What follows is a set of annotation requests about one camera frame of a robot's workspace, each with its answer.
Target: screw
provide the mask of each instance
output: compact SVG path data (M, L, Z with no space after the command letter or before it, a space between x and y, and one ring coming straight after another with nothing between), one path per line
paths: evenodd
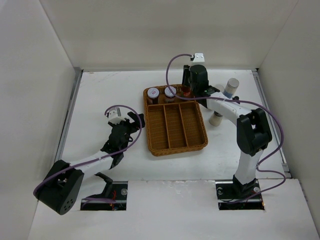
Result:
M258 192L260 192L260 188L256 186L256 187L253 189L253 191L254 191L255 193L258 193Z
M216 191L217 191L218 195L224 194L222 187L218 187Z
M121 195L125 196L128 194L128 190L126 188L121 189Z

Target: brown container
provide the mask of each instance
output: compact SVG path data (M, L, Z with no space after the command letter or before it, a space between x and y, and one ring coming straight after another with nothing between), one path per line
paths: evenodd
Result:
M172 85L181 95L182 85ZM175 98L165 103L165 88L159 90L158 104L149 104L147 91L143 91L148 148L154 156L198 151L208 144L208 137L199 104L195 100Z

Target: wire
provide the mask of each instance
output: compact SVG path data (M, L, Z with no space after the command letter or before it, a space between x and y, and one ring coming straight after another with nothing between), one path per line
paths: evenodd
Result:
M234 198L232 198L232 199L230 199L230 200L222 200L222 199L220 199L220 201L222 201L222 202L224 202L224 203L229 203L229 202L231 202L231 201L233 201L233 200L235 200Z
M107 203L107 204L114 204L116 203L115 200L113 199L110 199L110 198L93 198L93 197L86 197L82 200L87 200L82 206L81 208L83 208L87 203L89 202L92 202L92 201L99 201L99 202L104 202L104 203Z
M107 110L105 110L104 112L104 115L107 116L108 114L108 111L112 108L116 108L116 107L120 107L120 108L126 108L126 109L129 109L131 110L137 117L138 117L138 120L139 120L139 124L140 124L140 129L139 129L139 133L138 135L136 136L136 138L134 139L134 141L127 147L125 147L124 149L121 149L119 151L116 151L116 152L113 152L113 153L110 153L110 154L107 154L105 156L102 156L102 157L98 157L96 159L93 159L93 160L89 160L89 161L85 161L85 162L81 162L81 163L78 163L76 165L73 165L73 166L69 166L61 171L58 171L56 172L55 174L52 174L51 176L47 177L46 179L44 179L38 186L36 186L36 188L33 190L33 195L36 197L36 194L37 194L37 191L43 186L45 185L47 182L49 182L50 180L56 178L57 176L59 176L60 174L63 174L65 173L66 171L69 171L73 168L77 168L77 167L80 167L80 166L83 166L83 165L89 165L89 164L93 164L97 161L100 161L102 159L105 159L107 157L110 157L110 156L113 156L113 155L116 155L116 154L120 154L120 153L123 153L124 151L126 151L127 149L129 149L133 144L136 143L136 141L138 140L138 138L140 137L140 134L142 132L142 121L141 121L141 118L139 116L139 114L131 107L129 106L126 106L126 105L113 105L111 107L108 107Z
M112 198L112 200L116 200L116 196L117 196L117 192L116 192L116 190L114 190L113 191L113 198ZM112 204L112 211L114 210L114 208L115 208L115 205L114 204Z
M265 106L262 106L261 104L258 104L256 102L253 102L253 101L246 101L246 100L236 100L236 99L225 99L225 98L221 98L221 97L215 97L215 96L204 96L204 97L194 97L194 98L187 98L187 97L181 97L181 96L178 96L177 94L175 94L172 89L169 87L170 84L169 84L169 79L168 79L168 74L169 74L169 68L170 68L170 65L171 63L179 58L179 57L183 57L183 56L187 56L187 57L193 57L193 55L189 54L189 53L182 53L182 54L179 54L177 56L174 56L168 63L168 66L166 67L166 72L165 72L165 81L166 81L166 85L168 86L168 89L170 90L170 92L178 99L181 99L181 100L187 100L187 101L190 101L190 100L204 100L204 99L214 99L214 100L220 100L220 101L225 101L225 102L231 102L231 103L243 103L243 104L251 104L251 105L255 105L261 109L263 109L264 111L266 111L272 118L273 120L275 121L275 123L278 125L279 127L279 131L280 131L280 143L278 145L278 147L272 151L271 153L269 153L267 156L265 156L263 159L261 159L257 166L256 166L256 169L258 172L261 172L261 173L275 173L275 174L279 174L283 177L283 180L282 182L280 182L279 184L277 185L274 185L272 187L269 187L267 189L264 189L264 190L261 190L249 197L246 197L244 199L240 199L240 200L236 200L236 201L231 201L231 202L228 202L227 204L236 204L236 203L241 203L243 201L246 201L246 200L249 200L251 198L253 198L254 196L256 195L259 195L263 192L266 192L266 191L269 191L271 189L275 189L277 187L279 187L280 185L284 184L285 181L286 181L286 176L284 174L282 174L281 172L278 172L278 171L274 171L274 170L260 170L259 169L259 165L262 164L265 160L267 160L269 157L271 157L273 154L275 154L278 150L280 150L280 148L282 147L282 145L284 144L284 140L285 140L285 134L284 134L284 130L280 124L280 121L277 119L277 117L269 110L267 109Z

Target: white table surface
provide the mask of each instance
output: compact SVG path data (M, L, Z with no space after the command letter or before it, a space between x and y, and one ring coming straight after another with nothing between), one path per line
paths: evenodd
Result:
M279 181L259 182L265 189ZM298 180L262 197L265 210L219 210L214 181L129 181L126 211L60 216L40 202L28 239L319 240Z
M182 74L182 70L171 70L169 82L180 84ZM237 78L240 84L236 95L240 99L260 104L262 102L250 70L212 69L208 70L208 78L212 86L225 86L230 78ZM104 117L109 106L128 105L138 113L144 113L144 89L165 84L164 70L83 73L62 159L66 162L79 160L101 149L111 132L108 119ZM126 109L121 109L123 116L127 112ZM148 150L147 134L143 129L140 139L124 153L120 164L104 173L114 181L231 179L240 157L236 127L227 119L223 119L219 127L213 127L209 124L213 111L201 106L201 112L208 136L208 145L203 150L153 156ZM273 138L263 155L276 147L277 142ZM260 168L283 173L280 153L265 161ZM279 175L273 173L257 172L256 175L259 179L279 178Z

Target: white connector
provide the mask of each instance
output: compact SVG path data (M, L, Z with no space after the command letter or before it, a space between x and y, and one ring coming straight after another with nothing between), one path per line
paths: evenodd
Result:
M195 53L193 55L192 66L193 65L204 65L205 55L203 53Z
M126 119L121 116L120 108L119 107L114 107L111 108L110 111L108 112L108 120L112 124L118 124L121 121L125 121Z

